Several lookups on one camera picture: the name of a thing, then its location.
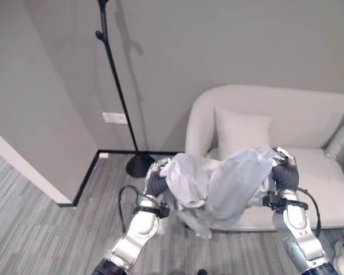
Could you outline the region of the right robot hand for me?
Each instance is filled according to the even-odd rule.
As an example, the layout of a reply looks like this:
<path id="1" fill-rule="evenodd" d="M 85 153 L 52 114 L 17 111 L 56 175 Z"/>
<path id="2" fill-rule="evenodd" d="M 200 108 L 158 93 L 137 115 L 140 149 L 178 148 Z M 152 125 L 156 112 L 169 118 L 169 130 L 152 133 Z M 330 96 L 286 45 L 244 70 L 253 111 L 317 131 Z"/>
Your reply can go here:
<path id="1" fill-rule="evenodd" d="M 272 176 L 278 191 L 296 192 L 299 185 L 299 171 L 295 156 L 283 147 L 272 147 L 275 152 L 275 164 Z"/>

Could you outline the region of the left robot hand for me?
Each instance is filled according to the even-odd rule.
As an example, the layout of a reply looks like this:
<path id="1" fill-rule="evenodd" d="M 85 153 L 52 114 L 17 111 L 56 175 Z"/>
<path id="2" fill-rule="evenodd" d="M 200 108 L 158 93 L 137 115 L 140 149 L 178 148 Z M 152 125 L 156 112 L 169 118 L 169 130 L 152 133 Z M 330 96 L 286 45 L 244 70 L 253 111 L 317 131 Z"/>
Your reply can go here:
<path id="1" fill-rule="evenodd" d="M 165 177 L 160 176 L 160 172 L 171 161 L 172 159 L 170 157 L 166 157 L 151 164 L 145 178 L 145 188 L 143 191 L 145 195 L 151 195 L 157 198 L 169 189 Z"/>

